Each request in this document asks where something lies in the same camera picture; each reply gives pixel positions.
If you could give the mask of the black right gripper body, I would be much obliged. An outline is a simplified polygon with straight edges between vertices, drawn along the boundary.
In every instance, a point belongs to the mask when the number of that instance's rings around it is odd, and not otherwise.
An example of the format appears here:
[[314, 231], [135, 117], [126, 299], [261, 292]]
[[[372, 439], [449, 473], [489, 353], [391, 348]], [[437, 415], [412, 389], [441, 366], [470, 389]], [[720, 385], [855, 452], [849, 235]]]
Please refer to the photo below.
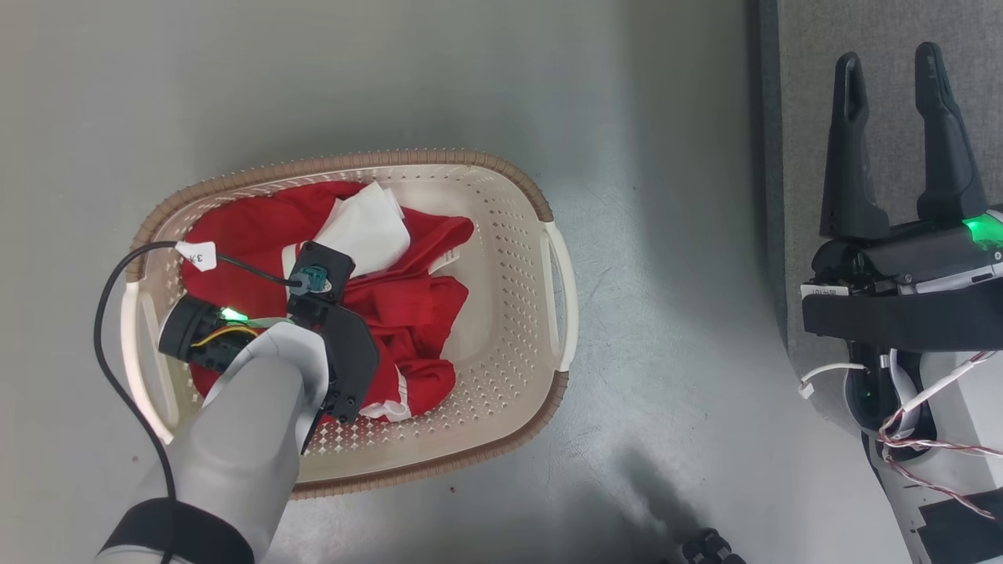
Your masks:
[[812, 294], [911, 295], [1001, 277], [1001, 208], [959, 227], [908, 222], [881, 240], [829, 240], [814, 255]]

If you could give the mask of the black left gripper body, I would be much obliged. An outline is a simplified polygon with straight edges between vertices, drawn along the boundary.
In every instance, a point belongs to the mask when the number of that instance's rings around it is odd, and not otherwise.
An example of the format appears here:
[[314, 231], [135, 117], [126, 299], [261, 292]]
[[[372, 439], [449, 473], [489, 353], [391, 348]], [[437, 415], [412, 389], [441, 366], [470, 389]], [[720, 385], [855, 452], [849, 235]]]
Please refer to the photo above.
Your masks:
[[262, 330], [240, 315], [185, 294], [168, 311], [158, 336], [158, 352], [180, 362], [225, 374], [239, 353]]

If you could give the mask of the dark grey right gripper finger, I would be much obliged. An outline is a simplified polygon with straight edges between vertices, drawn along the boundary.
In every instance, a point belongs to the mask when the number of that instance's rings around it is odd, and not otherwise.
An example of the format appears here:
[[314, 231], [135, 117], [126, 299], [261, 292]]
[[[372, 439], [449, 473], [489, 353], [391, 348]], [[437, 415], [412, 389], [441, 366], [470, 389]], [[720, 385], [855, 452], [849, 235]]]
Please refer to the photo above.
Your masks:
[[889, 217], [875, 202], [868, 171], [868, 100], [862, 61], [838, 58], [818, 235], [827, 239], [880, 240], [891, 234]]
[[941, 48], [921, 43], [914, 53], [914, 104], [923, 118], [925, 189], [918, 197], [918, 218], [925, 222], [962, 222], [988, 210], [981, 175], [953, 96]]

